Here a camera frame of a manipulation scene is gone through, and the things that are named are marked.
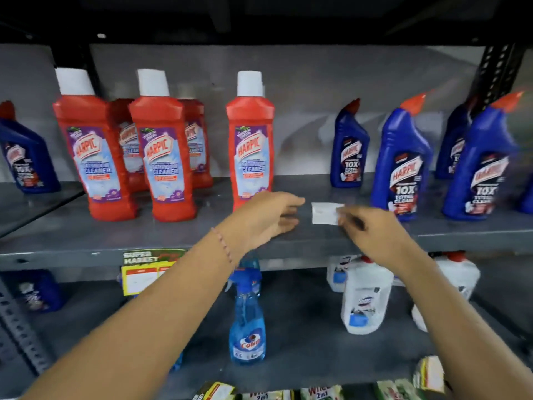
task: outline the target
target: hand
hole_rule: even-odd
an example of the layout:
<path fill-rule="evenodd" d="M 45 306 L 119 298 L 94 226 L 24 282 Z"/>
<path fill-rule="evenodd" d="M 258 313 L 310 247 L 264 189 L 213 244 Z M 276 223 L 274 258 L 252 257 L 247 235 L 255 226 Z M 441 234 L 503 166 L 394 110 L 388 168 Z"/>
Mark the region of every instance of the hand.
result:
<path fill-rule="evenodd" d="M 297 208 L 304 203 L 305 198 L 288 192 L 262 191 L 227 217 L 220 227 L 239 236 L 244 255 L 295 228 L 298 219 L 285 216 L 296 215 Z"/>
<path fill-rule="evenodd" d="M 401 275 L 417 256 L 428 255 L 410 237 L 396 215 L 383 209 L 365 206 L 343 206 L 337 210 L 342 226 L 357 247 L 372 261 Z M 357 227 L 350 215 L 363 221 L 364 230 Z"/>

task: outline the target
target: bracelet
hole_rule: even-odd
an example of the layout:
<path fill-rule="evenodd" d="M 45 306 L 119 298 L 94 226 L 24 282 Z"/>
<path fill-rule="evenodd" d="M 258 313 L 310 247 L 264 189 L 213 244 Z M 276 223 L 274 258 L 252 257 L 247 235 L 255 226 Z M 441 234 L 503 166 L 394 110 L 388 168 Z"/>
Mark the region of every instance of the bracelet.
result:
<path fill-rule="evenodd" d="M 231 252 L 228 248 L 228 245 L 226 244 L 224 237 L 218 232 L 218 230 L 214 227 L 211 228 L 213 233 L 215 233 L 218 236 L 218 241 L 220 244 L 222 244 L 222 247 L 224 248 L 224 251 L 226 251 L 226 256 L 228 257 L 228 261 L 230 262 L 230 265 L 233 265 L 233 260 L 231 259 Z"/>

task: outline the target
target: white bottle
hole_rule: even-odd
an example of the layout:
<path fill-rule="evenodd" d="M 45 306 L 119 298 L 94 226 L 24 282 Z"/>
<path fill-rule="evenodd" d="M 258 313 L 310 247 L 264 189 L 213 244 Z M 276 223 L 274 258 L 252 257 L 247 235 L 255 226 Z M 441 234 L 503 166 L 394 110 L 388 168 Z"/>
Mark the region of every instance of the white bottle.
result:
<path fill-rule="evenodd" d="M 344 292 L 346 282 L 346 269 L 350 262 L 357 258 L 357 255 L 346 255 L 343 257 L 330 257 L 330 265 L 326 279 L 331 286 L 331 290 L 336 293 Z"/>
<path fill-rule="evenodd" d="M 362 256 L 346 269 L 342 322 L 350 334 L 376 331 L 385 318 L 394 274 Z"/>
<path fill-rule="evenodd" d="M 467 260 L 460 251 L 437 257 L 435 262 L 450 283 L 459 290 L 466 300 L 469 300 L 480 276 L 476 265 Z M 413 316 L 413 320 L 419 329 L 428 332 L 424 319 L 416 305 L 413 306 L 411 316 Z"/>

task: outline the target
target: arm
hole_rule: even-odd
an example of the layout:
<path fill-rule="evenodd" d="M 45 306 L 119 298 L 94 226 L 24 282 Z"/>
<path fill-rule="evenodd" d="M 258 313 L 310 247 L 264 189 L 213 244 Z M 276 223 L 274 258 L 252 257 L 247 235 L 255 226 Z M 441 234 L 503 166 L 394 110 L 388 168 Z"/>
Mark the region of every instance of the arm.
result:
<path fill-rule="evenodd" d="M 303 198 L 262 192 L 210 231 L 139 297 L 55 363 L 23 400 L 146 400 L 198 328 L 225 281 L 249 250 L 291 230 Z"/>
<path fill-rule="evenodd" d="M 448 282 L 393 213 L 360 206 L 342 208 L 340 213 L 339 224 L 354 243 L 405 284 L 460 398 L 533 398 L 533 373 Z M 365 223 L 363 231 L 347 213 Z"/>

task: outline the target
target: forearm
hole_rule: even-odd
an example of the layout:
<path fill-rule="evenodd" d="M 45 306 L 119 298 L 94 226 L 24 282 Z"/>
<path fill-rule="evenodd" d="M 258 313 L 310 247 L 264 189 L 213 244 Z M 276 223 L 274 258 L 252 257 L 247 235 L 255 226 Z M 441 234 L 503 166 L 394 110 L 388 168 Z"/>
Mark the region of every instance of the forearm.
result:
<path fill-rule="evenodd" d="M 189 342 L 245 254 L 238 228 L 217 227 L 172 268 L 41 376 L 24 400 L 147 400 Z"/>
<path fill-rule="evenodd" d="M 533 374 L 421 250 L 399 275 L 436 346 L 447 379 L 461 398 L 531 398 Z"/>

